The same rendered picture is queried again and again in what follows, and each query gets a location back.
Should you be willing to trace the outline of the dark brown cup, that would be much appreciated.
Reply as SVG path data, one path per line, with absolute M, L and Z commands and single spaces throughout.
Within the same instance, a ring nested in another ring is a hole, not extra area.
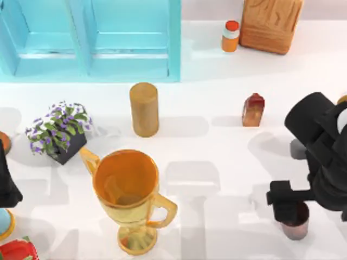
M 305 202 L 301 202 L 301 215 L 299 221 L 279 222 L 283 233 L 293 241 L 299 241 L 306 237 L 309 228 L 310 211 Z

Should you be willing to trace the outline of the red and green object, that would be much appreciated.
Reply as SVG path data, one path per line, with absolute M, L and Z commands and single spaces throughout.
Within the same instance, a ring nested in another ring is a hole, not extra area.
M 0 245 L 0 260 L 40 260 L 28 236 Z

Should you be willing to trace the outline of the blue and yellow object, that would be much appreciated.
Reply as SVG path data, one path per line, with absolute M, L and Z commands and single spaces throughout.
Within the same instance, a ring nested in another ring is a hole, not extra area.
M 0 241 L 8 238 L 16 226 L 14 215 L 8 209 L 0 209 Z

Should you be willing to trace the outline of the small red-brown bottle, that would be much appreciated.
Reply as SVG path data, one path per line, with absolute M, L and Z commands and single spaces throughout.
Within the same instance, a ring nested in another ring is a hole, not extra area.
M 249 96 L 242 111 L 243 127 L 259 127 L 265 109 L 265 99 L 258 93 Z

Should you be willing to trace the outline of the light blue rack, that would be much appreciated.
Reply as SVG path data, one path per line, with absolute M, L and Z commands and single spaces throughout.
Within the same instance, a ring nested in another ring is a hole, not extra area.
M 181 0 L 0 0 L 0 82 L 177 82 Z

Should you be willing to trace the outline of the pale grey rounded box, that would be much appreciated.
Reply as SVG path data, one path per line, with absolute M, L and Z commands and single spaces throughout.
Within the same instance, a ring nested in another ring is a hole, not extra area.
M 337 118 L 337 130 L 341 134 L 343 128 L 347 125 L 347 108 L 340 112 Z

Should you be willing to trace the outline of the orange bottle with red cap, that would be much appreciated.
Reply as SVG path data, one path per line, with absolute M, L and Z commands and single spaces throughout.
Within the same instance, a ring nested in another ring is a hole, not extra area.
M 222 50 L 228 53 L 234 52 L 239 43 L 239 35 L 239 23 L 235 20 L 226 21 L 222 34 Z

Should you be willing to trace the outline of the gold trophy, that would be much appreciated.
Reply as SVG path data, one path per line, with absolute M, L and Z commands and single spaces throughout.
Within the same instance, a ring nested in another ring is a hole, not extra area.
M 150 251 L 157 230 L 168 226 L 178 209 L 159 193 L 159 170 L 153 159 L 134 149 L 118 150 L 103 159 L 86 148 L 79 153 L 102 208 L 119 225 L 120 248 L 134 256 Z

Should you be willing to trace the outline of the wooden block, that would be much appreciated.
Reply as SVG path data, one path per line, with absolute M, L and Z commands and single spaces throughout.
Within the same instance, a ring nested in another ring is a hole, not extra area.
M 287 54 L 302 7 L 303 0 L 244 0 L 239 44 Z

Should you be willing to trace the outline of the orange round object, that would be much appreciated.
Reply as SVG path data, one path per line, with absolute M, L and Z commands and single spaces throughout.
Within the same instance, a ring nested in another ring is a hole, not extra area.
M 7 134 L 5 134 L 4 132 L 0 131 L 0 139 L 1 139 L 2 144 L 3 144 L 5 154 L 8 154 L 10 149 L 11 149 L 11 140 L 10 140 L 9 136 Z

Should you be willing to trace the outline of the purple flower plant pot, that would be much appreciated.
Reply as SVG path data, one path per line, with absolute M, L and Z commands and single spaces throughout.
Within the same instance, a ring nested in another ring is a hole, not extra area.
M 87 143 L 93 120 L 80 103 L 61 101 L 25 129 L 33 154 L 46 154 L 64 165 Z

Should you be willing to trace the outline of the wooden cylinder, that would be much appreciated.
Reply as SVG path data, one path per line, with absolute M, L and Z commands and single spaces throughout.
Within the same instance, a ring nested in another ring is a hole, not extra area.
M 158 90 L 150 83 L 140 82 L 130 89 L 133 130 L 136 135 L 151 137 L 159 129 Z

